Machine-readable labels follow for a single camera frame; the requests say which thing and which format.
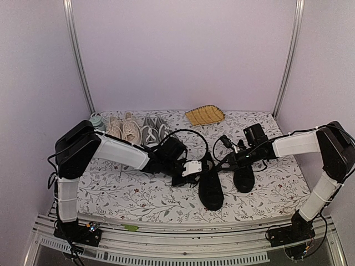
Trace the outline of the black canvas sneaker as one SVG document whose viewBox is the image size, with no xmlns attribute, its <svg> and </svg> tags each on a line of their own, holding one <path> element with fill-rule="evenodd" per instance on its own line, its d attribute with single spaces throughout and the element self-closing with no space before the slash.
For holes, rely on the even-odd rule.
<svg viewBox="0 0 355 266">
<path fill-rule="evenodd" d="M 210 152 L 207 152 L 200 161 L 202 172 L 190 175 L 188 181 L 199 185 L 199 199 L 203 206 L 210 211 L 217 211 L 223 205 L 224 194 L 216 165 Z"/>
<path fill-rule="evenodd" d="M 247 149 L 243 140 L 239 140 L 238 143 L 238 152 L 244 149 Z M 234 185 L 237 190 L 241 193 L 249 193 L 255 184 L 255 177 L 252 170 L 252 165 L 237 169 L 234 171 Z"/>
</svg>

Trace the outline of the black front canvas sneaker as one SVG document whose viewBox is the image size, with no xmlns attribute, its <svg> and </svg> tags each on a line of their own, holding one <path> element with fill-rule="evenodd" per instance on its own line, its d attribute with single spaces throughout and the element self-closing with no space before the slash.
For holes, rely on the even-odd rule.
<svg viewBox="0 0 355 266">
<path fill-rule="evenodd" d="M 217 211 L 223 205 L 224 194 L 216 165 L 210 152 L 207 152 L 200 161 L 202 172 L 190 175 L 188 181 L 199 185 L 199 199 L 203 206 L 210 211 Z"/>
</svg>

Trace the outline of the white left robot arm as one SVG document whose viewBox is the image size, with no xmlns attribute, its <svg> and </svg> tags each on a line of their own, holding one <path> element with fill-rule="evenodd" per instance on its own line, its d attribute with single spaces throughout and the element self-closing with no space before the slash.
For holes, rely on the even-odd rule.
<svg viewBox="0 0 355 266">
<path fill-rule="evenodd" d="M 55 159 L 48 186 L 54 186 L 57 222 L 54 236 L 70 242 L 98 245 L 101 230 L 91 222 L 79 225 L 77 192 L 80 178 L 92 159 L 104 159 L 130 166 L 145 173 L 163 173 L 173 186 L 194 183 L 202 173 L 200 161 L 187 160 L 187 147 L 177 138 L 165 137 L 160 143 L 136 145 L 96 130 L 83 120 L 55 143 Z"/>
</svg>

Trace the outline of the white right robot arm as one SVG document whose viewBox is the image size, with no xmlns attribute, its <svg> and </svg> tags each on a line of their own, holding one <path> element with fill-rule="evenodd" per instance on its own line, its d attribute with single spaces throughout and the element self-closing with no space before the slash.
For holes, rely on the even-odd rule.
<svg viewBox="0 0 355 266">
<path fill-rule="evenodd" d="M 354 173 L 354 138 L 338 121 L 305 130 L 295 130 L 269 138 L 261 124 L 244 129 L 246 142 L 239 142 L 236 150 L 226 155 L 217 168 L 234 174 L 236 188 L 249 192 L 254 181 L 252 164 L 289 156 L 317 158 L 315 180 L 311 193 L 295 210 L 289 226 L 270 227 L 266 239 L 272 247 L 296 243 L 315 237 L 313 221 L 322 217 L 345 180 Z"/>
</svg>

